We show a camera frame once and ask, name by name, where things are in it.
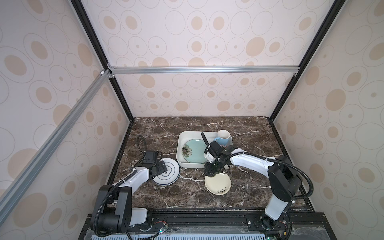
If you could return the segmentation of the cream yellow small plate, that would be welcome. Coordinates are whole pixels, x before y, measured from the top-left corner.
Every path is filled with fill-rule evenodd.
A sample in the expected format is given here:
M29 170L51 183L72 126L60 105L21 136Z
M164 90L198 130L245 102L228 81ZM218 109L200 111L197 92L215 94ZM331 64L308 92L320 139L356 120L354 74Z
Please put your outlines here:
M228 174L219 173L214 177L205 176L205 186L214 195L222 196L231 189L231 179Z

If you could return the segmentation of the aluminium rail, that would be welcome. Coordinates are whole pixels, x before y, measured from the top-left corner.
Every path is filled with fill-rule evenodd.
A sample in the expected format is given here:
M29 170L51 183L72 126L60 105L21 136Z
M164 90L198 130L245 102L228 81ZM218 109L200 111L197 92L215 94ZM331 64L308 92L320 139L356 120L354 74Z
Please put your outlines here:
M113 67L113 74L297 73L299 66Z
M80 115L94 98L97 91L109 78L110 74L111 70L104 70L103 74L100 74L94 80L87 91L83 94L79 101L77 101L74 107L59 124L59 126L53 131L53 133L42 145L42 147L36 152L28 165L26 165L23 171L18 175L17 179L14 180L14 182L11 184L6 194L1 199L1 225L4 224L11 211L18 204L22 196L44 168L65 136L79 119Z

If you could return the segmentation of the green flower plate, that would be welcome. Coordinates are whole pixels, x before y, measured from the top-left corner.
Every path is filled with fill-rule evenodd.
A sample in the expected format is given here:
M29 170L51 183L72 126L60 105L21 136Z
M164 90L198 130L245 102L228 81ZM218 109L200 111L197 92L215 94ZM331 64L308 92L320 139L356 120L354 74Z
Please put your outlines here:
M188 163L203 164L207 161L204 157L206 147L207 145L201 139L189 140L182 147L183 158Z

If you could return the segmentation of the blue mug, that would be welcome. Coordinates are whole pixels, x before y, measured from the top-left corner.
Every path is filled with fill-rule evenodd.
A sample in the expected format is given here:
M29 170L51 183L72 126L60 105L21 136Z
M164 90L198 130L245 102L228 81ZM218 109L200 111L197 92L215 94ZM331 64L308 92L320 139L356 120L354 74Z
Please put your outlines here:
M227 147L232 144L232 137L227 130L219 130L214 141L216 141L221 146Z

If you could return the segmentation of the white plastic bin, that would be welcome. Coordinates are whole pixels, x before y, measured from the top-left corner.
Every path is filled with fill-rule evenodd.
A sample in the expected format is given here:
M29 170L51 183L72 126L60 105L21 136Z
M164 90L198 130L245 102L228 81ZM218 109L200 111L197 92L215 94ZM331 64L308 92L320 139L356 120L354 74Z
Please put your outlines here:
M203 164L188 163L183 158L183 155L182 155L182 147L186 142L188 142L189 140L192 140L192 139L203 140L201 133L203 133L205 135L205 137L207 138L207 141L209 143L214 141L214 139L217 137L217 132L199 132L199 131L197 131L197 132L196 131L184 131L179 135L176 159L182 168L200 168L200 169L203 169L205 166L205 163L208 162L208 161L206 161Z

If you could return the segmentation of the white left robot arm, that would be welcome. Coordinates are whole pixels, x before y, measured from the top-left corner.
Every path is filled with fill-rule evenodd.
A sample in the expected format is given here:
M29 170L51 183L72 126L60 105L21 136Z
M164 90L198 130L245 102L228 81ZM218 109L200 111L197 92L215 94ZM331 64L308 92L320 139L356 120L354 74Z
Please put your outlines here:
M124 234L133 225L145 224L148 210L134 208L132 195L143 183L166 172L164 161L157 161L152 166L134 167L129 175L113 185L103 185L91 218L91 229L96 236Z

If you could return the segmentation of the black corner frame post right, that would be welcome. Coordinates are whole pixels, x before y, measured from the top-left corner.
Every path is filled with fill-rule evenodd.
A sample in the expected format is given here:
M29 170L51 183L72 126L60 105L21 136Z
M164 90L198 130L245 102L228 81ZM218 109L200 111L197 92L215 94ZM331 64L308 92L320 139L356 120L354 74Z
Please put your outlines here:
M269 117L269 122L273 123L277 116L279 115L280 111L282 110L284 104L286 103L288 97L290 96L291 92L295 88L297 82L299 81L301 75L304 73L306 67L310 63L311 59L315 55L315 52L318 50L320 44L324 40L326 34L330 30L332 24L336 20L338 14L340 13L341 9L345 5L347 1L346 0L336 0L331 5L330 10L326 14L324 20L321 22L321 25L319 27L319 30L317 31L314 39L312 40L311 44L309 45L309 48L307 49L302 61L299 64L299 71L291 78L287 88L285 89L282 97L280 98L277 106L275 107L272 115Z

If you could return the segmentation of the aluminium rail left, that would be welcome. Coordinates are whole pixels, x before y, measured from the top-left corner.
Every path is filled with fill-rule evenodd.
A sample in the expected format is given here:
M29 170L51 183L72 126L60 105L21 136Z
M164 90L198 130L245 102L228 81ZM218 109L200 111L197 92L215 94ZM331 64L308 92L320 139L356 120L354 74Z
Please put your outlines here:
M1 225L4 224L11 211L18 204L22 196L44 168L65 136L79 119L80 115L94 98L97 91L109 78L110 74L111 70L104 70L103 74L100 74L94 80L87 91L83 94L79 101L77 101L74 107L59 124L59 126L53 131L53 133L42 145L42 147L36 152L28 165L26 165L23 171L18 175L17 179L14 180L14 182L11 184L6 194L1 199Z

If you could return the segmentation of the white ringed plate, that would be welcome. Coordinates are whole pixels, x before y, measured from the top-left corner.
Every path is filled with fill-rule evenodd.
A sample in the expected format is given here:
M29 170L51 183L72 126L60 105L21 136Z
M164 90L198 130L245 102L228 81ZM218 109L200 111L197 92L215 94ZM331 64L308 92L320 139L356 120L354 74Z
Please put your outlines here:
M161 174L154 177L153 181L160 186L169 186L176 182L181 174L181 167L177 161L170 158L160 160Z

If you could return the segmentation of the black corner frame post left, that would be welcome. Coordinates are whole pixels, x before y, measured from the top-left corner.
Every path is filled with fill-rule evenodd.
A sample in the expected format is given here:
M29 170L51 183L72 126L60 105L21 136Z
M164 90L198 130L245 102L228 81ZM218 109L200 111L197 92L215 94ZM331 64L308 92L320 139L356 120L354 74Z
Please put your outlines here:
M77 16L80 19L81 24L83 25L83 28L88 36L88 39L90 40L92 47L97 55L98 60L100 61L102 67L104 70L111 70L109 67L109 61L105 55L105 52L103 50L103 47L99 41L99 38L96 35L96 32L92 26L92 23L86 13L85 7L80 0L71 0L71 4L75 9L75 12ZM132 122L135 118L127 104L127 101L123 95L122 89L120 88L120 85L116 79L116 77L110 77L109 78L110 83L118 97L118 100L120 101L123 110L128 117L129 121Z

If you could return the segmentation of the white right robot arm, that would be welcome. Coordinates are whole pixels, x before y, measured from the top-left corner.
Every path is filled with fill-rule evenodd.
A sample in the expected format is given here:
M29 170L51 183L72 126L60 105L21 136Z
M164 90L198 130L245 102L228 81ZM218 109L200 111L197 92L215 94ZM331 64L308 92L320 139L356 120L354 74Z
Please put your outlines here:
M293 166L284 155L277 158L265 157L234 146L224 148L212 142L204 150L204 157L208 160L205 163L205 175L208 178L216 177L230 166L240 166L269 179L272 196L261 216L261 225L267 231L276 228L281 215L287 212L295 200L309 198L314 192L310 177Z

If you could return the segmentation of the black corner frame post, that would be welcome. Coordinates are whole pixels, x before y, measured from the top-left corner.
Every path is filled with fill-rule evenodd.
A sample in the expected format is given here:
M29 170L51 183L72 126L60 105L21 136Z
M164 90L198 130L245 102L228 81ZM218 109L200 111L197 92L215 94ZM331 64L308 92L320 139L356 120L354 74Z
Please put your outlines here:
M291 78L287 88L285 89L282 97L280 98L277 106L275 107L272 115L269 117L269 122L273 123L277 116L279 115L280 111L282 110L284 104L286 103L288 97L290 96L291 92L295 88L297 82L299 81L301 75L304 73L306 67L310 63L311 59L315 55L315 52L318 50L320 44L324 40L326 34L330 30L332 24L336 20L338 14L340 13L341 9L345 5L347 1L346 0L336 0L331 5L330 10L326 14L324 20L321 22L321 25L319 27L319 30L317 31L314 39L312 40L311 44L309 45L309 48L307 49L302 61L299 64L299 71Z
M75 9L75 12L77 16L80 19L81 24L83 25L83 28L88 36L88 39L90 40L92 47L97 55L98 60L100 61L102 67L104 70L111 70L109 67L109 61L105 55L105 52L103 50L103 47L99 41L99 38L96 35L96 32L92 26L92 23L86 13L85 7L80 0L71 0L71 4ZM116 77L110 77L109 78L110 83L118 97L118 100L120 101L123 110L128 117L129 121L132 122L135 118L127 104L127 101L123 95L122 89L120 88L120 85L116 79Z

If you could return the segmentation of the aluminium rail back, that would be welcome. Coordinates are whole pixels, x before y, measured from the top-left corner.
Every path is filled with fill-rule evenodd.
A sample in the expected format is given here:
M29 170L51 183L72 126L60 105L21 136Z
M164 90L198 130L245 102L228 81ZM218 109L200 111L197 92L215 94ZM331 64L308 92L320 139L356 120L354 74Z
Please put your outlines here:
M299 66L113 67L113 74L297 73Z

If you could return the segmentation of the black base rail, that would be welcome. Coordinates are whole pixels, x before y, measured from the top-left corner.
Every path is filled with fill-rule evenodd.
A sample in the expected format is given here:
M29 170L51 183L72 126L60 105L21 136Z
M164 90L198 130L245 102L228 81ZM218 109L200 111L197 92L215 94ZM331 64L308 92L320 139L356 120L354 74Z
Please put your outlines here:
M273 230L262 227L261 209L153 209L149 223L109 240L334 240L324 213L293 209Z

